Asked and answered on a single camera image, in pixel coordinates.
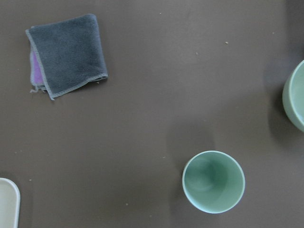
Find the green plastic cup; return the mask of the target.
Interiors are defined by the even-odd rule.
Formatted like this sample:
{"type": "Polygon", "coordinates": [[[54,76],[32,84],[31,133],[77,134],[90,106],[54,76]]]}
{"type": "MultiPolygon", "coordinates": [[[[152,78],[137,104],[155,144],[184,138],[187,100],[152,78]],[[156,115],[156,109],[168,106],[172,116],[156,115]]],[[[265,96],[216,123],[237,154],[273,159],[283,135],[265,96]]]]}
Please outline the green plastic cup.
{"type": "Polygon", "coordinates": [[[219,214],[235,207],[245,192],[245,175],[239,163],[220,151],[205,151],[184,166],[182,188],[197,209],[219,214]]]}

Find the cream rabbit tray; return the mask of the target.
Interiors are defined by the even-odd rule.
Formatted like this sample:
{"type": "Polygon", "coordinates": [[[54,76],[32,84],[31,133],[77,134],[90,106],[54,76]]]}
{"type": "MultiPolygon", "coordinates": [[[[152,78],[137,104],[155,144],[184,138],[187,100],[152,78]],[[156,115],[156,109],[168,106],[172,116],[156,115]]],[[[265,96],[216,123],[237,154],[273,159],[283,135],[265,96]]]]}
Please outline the cream rabbit tray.
{"type": "Polygon", "coordinates": [[[19,223],[20,191],[6,178],[0,179],[0,227],[17,228],[19,223]]]}

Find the grey folded cloth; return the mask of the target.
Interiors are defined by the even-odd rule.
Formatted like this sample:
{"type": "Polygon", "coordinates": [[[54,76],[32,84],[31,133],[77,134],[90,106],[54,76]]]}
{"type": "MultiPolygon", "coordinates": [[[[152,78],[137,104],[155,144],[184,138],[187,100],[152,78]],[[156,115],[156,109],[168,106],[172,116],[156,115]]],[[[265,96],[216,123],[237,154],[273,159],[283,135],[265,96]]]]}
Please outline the grey folded cloth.
{"type": "Polygon", "coordinates": [[[26,30],[51,100],[108,78],[94,14],[26,30]]]}

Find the purple cloth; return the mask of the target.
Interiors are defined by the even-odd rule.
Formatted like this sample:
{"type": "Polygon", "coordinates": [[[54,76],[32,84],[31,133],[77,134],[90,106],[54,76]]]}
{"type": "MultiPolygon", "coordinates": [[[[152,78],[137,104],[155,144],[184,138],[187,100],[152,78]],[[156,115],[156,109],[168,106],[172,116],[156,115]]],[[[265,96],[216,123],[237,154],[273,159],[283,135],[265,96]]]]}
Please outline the purple cloth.
{"type": "Polygon", "coordinates": [[[30,68],[31,68],[30,82],[32,86],[34,86],[35,88],[33,92],[37,92],[38,90],[45,92],[46,88],[44,86],[41,69],[36,54],[32,47],[30,49],[30,68]]]}

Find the green bowl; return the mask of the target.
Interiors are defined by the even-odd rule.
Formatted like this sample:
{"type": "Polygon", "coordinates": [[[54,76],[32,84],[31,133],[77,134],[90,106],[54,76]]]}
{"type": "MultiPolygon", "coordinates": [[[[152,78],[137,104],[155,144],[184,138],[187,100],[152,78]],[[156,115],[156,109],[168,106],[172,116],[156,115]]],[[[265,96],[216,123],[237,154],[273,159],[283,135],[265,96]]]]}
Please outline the green bowl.
{"type": "Polygon", "coordinates": [[[301,61],[285,82],[282,94],[284,111],[291,123],[304,131],[304,61],[301,61]]]}

